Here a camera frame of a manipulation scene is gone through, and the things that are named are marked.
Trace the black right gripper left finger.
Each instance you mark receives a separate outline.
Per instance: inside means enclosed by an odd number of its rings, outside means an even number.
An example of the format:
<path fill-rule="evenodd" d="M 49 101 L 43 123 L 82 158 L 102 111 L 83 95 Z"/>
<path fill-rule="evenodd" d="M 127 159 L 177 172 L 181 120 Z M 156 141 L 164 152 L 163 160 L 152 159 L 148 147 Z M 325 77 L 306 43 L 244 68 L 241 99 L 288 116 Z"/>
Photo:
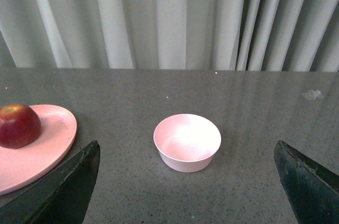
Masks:
<path fill-rule="evenodd" d="M 75 156 L 1 207 L 1 223 L 82 223 L 96 184 L 100 145 Z"/>

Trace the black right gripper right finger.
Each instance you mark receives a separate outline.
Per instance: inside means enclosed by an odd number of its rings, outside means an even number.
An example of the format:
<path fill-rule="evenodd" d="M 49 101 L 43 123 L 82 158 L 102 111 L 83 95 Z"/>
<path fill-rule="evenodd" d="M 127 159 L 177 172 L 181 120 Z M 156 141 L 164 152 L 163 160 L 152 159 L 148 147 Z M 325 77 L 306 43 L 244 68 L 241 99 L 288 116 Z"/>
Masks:
<path fill-rule="evenodd" d="M 338 223 L 337 174 L 282 140 L 274 161 L 298 223 Z"/>

